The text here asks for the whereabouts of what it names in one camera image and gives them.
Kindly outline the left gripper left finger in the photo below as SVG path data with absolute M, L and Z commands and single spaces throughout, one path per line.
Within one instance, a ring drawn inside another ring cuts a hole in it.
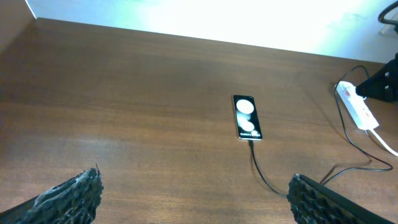
M 90 168 L 1 212 L 1 223 L 92 223 L 103 190 L 100 170 Z

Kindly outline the black Galaxy flip smartphone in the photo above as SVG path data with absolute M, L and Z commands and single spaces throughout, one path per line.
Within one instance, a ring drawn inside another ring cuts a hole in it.
M 256 104 L 252 96 L 233 95 L 233 107 L 238 138 L 248 141 L 263 139 Z

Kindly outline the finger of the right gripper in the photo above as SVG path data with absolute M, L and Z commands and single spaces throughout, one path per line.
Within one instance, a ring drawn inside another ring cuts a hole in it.
M 397 101 L 397 54 L 378 72 L 356 87 L 356 94 L 384 102 Z

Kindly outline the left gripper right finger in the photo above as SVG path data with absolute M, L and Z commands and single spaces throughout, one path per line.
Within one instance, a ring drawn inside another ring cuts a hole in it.
M 390 224 L 305 175 L 295 174 L 289 183 L 287 200 L 294 220 L 300 224 Z

